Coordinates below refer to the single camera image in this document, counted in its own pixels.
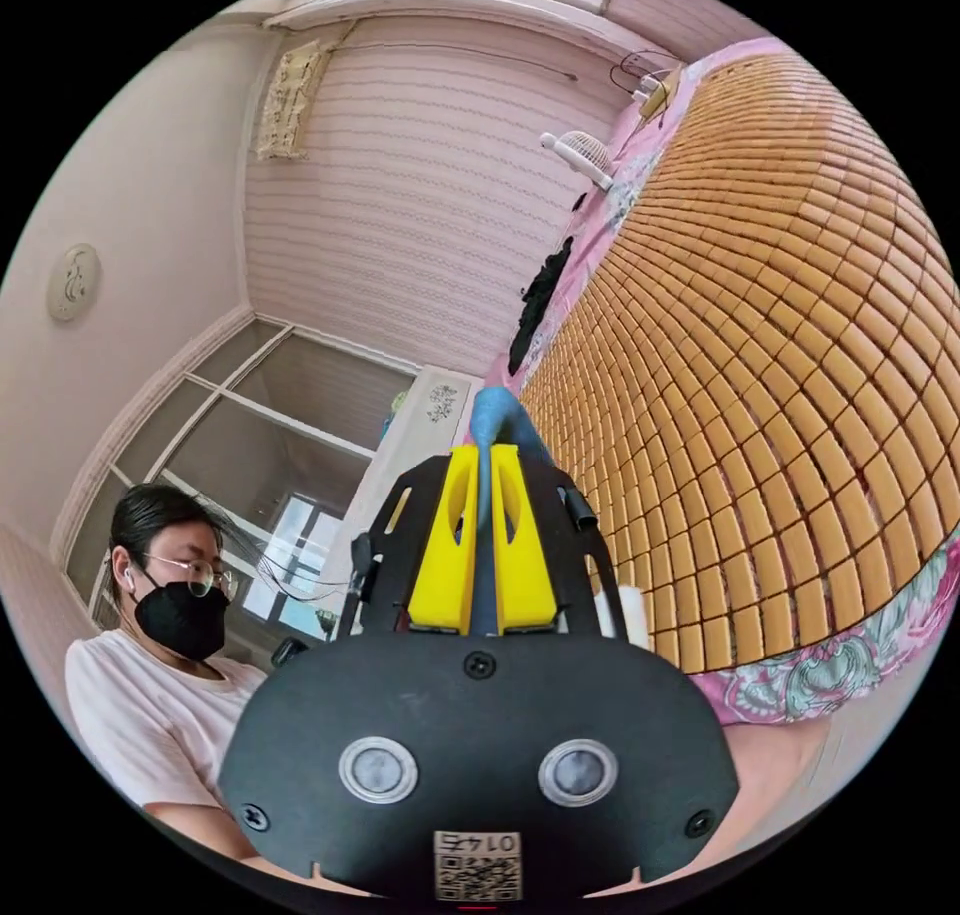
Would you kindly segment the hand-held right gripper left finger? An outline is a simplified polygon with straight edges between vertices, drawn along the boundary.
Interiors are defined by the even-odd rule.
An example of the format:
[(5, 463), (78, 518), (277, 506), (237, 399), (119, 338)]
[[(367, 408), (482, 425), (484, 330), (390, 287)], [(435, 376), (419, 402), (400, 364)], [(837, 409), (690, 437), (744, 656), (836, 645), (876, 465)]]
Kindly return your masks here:
[(467, 628), (472, 611), (478, 526), (478, 449), (435, 457), (443, 480), (407, 613), (412, 628)]

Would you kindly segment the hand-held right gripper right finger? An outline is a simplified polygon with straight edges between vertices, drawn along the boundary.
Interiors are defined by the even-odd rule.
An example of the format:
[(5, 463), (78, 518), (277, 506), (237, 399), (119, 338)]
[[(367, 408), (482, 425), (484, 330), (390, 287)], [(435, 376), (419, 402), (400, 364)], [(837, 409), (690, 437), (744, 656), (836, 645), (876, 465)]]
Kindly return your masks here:
[(556, 601), (514, 445), (491, 447), (491, 530), (498, 628), (552, 627)]

